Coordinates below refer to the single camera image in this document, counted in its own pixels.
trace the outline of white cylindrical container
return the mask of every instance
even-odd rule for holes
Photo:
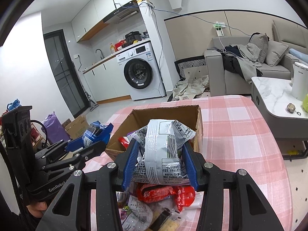
[[[300,62],[295,62],[293,69],[292,96],[303,101],[308,94],[308,66]]]

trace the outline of pink checkered tablecloth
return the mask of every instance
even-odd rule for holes
[[[285,231],[292,227],[292,195],[289,177],[278,145],[253,102],[243,96],[229,95],[176,102],[164,102],[119,110],[108,122],[113,133],[133,109],[199,105],[203,122],[203,143],[200,152],[206,161],[220,169],[245,169],[257,183],[277,214]],[[84,172],[98,170],[112,161],[104,152],[87,162]],[[188,211],[188,218],[178,231],[195,231],[200,210]],[[224,190],[222,230],[228,230],[229,195]],[[96,231],[95,191],[91,199],[91,225]]]

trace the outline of gray pillow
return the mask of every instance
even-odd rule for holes
[[[277,41],[269,41],[265,62],[268,66],[276,66],[289,51],[289,46]]]
[[[258,57],[258,62],[262,64],[266,58],[267,49],[269,47],[269,40],[267,38],[267,35],[266,34],[253,35],[249,42],[257,45],[259,49],[261,49],[260,55]]]

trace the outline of hand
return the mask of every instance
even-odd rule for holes
[[[32,214],[36,218],[42,218],[43,213],[42,211],[47,209],[46,202],[34,202],[27,206],[30,214]]]

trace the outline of purple bag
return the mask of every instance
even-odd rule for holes
[[[50,142],[50,144],[56,143],[61,140],[70,140],[70,136],[66,133],[65,129],[62,127],[54,112],[53,114],[48,115],[46,119],[42,121],[42,124],[47,129],[48,141]]]

